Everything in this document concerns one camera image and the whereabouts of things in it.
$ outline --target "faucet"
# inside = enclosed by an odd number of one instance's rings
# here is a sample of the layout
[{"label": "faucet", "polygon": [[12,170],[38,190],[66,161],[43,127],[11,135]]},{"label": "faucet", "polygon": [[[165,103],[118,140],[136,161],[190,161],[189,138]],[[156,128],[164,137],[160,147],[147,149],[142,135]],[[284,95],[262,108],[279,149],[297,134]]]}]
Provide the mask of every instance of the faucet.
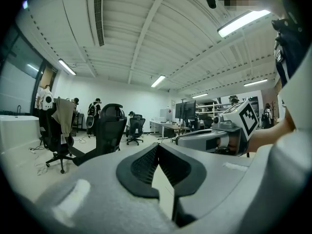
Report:
[{"label": "faucet", "polygon": [[19,114],[20,114],[20,110],[21,110],[21,106],[20,106],[20,105],[18,105],[18,111],[17,111],[17,113],[19,113]]}]

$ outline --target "person wearing backpack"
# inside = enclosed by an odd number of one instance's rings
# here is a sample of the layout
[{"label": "person wearing backpack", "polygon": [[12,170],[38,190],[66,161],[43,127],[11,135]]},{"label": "person wearing backpack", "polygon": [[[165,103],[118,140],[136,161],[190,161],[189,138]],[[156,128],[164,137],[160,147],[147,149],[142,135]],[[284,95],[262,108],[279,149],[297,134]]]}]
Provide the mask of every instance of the person wearing backpack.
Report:
[{"label": "person wearing backpack", "polygon": [[101,113],[101,100],[99,98],[96,98],[96,100],[89,105],[88,109],[88,117],[93,117],[94,122],[91,128],[87,129],[87,135],[90,137],[91,133],[93,132],[94,136],[97,136],[97,122],[99,115]]},{"label": "person wearing backpack", "polygon": [[262,121],[262,129],[268,129],[272,127],[273,119],[271,115],[270,105],[268,103],[265,105],[261,121]]}]

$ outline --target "beige jacket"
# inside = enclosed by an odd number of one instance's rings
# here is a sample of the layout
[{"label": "beige jacket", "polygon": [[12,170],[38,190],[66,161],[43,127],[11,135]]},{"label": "beige jacket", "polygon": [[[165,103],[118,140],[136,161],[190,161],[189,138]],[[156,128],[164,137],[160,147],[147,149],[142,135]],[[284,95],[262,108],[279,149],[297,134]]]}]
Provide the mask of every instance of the beige jacket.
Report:
[{"label": "beige jacket", "polygon": [[55,99],[57,110],[52,115],[58,124],[60,124],[64,137],[68,137],[72,130],[72,118],[74,113],[74,104],[58,97]]}]

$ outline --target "forearm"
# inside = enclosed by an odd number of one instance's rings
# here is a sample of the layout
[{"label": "forearm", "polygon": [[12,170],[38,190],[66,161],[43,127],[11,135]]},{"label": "forearm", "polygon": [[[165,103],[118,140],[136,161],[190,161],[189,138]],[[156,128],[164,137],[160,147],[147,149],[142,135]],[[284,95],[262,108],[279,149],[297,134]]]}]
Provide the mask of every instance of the forearm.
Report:
[{"label": "forearm", "polygon": [[249,140],[247,152],[256,152],[260,146],[274,144],[283,135],[295,129],[293,120],[286,110],[285,118],[269,129],[257,130]]}]

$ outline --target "air vent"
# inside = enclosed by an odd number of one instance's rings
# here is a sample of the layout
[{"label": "air vent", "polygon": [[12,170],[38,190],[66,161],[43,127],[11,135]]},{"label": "air vent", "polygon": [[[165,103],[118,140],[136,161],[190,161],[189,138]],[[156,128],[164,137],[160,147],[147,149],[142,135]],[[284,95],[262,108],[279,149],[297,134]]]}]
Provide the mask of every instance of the air vent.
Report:
[{"label": "air vent", "polygon": [[94,14],[97,27],[97,38],[100,46],[104,45],[103,22],[102,22],[102,0],[94,0]]}]

